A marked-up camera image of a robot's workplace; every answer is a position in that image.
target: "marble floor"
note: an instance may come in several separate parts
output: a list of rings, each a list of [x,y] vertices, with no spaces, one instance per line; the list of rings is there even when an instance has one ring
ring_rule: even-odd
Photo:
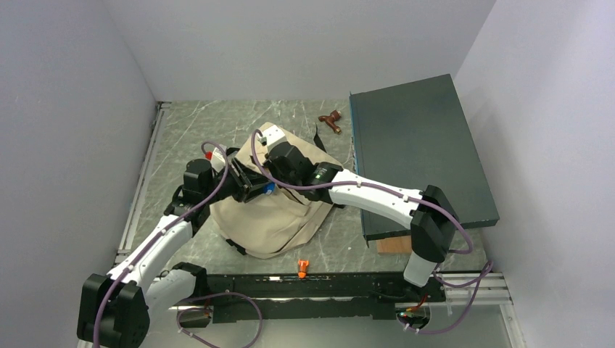
[[[342,113],[337,135],[319,115],[334,109]],[[182,183],[186,163],[202,157],[200,144],[207,139],[226,146],[241,146],[251,132],[272,122],[312,141],[316,126],[327,152],[345,168],[352,169],[353,147],[348,99],[327,100],[236,100],[178,101],[170,106],[162,140],[145,196],[132,248],[135,249],[156,226],[173,192]],[[375,242],[366,246],[361,232],[360,211],[354,207],[334,208],[306,245],[267,260],[239,254],[218,235],[219,227],[209,219],[199,233],[184,245],[169,265],[185,261],[207,268],[208,273],[295,273],[299,258],[310,261],[310,272],[401,271],[406,254],[378,254]],[[443,270],[481,270],[486,261],[478,231],[469,231],[475,246],[470,255],[450,254]],[[453,248],[464,248],[456,235]]]

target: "small brown object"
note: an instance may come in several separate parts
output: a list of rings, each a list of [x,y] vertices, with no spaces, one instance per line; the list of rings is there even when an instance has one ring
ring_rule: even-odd
[[[410,236],[390,237],[376,241],[379,254],[411,254],[412,239]]]
[[[318,120],[329,125],[335,134],[340,134],[342,129],[335,124],[335,121],[338,121],[341,116],[342,114],[340,114],[339,111],[333,110],[329,116],[318,116]]]

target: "canvas bag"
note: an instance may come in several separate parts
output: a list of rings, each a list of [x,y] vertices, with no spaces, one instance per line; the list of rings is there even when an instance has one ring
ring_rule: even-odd
[[[273,123],[260,126],[261,131]],[[330,162],[341,165],[326,152],[320,150],[293,133],[282,129],[287,141],[296,146],[312,163]],[[235,158],[251,170],[260,171],[252,163],[251,137],[237,152]],[[256,141],[256,153],[260,163],[265,161],[266,147]],[[247,203],[239,203],[232,197],[211,206],[211,216],[220,226],[220,235],[238,249],[261,259],[276,256],[294,247],[307,243],[323,223],[331,210],[331,204],[310,202],[295,190],[275,187],[269,195],[261,194]]]

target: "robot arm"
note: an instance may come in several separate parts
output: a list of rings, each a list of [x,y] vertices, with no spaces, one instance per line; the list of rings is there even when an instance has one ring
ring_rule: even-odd
[[[189,162],[183,174],[183,185],[178,187],[164,216],[145,241],[108,274],[93,274],[86,280],[81,292],[79,339],[94,341],[96,314],[116,281],[100,320],[99,342],[106,347],[138,347],[145,338],[150,318],[158,318],[182,299],[207,291],[207,285],[200,283],[206,281],[205,269],[190,264],[176,265],[160,281],[154,282],[154,279],[205,223],[210,215],[210,204],[229,196],[238,202],[248,202],[263,192],[263,187],[269,183],[268,179],[248,170],[238,161],[230,159],[229,162],[226,176],[222,171],[215,172],[207,159]],[[218,186],[217,194],[197,208]],[[183,220],[168,231],[164,230],[189,211]]]
[[[404,279],[425,286],[437,264],[444,262],[455,233],[451,219],[442,214],[457,220],[442,190],[435,186],[427,186],[424,191],[399,188],[362,178],[332,163],[313,164],[277,126],[262,133],[259,142],[267,148],[265,166],[272,179],[290,184],[287,187],[293,186],[310,201],[359,207],[410,230],[413,253],[404,269]]]

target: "white wall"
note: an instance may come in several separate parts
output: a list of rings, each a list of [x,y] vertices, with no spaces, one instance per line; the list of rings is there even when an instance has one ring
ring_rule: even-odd
[[[455,85],[529,347],[615,345],[615,3],[498,0]]]
[[[0,347],[74,347],[112,264],[155,101],[100,0],[0,6]]]
[[[105,0],[158,100],[345,98],[455,74],[495,0]]]

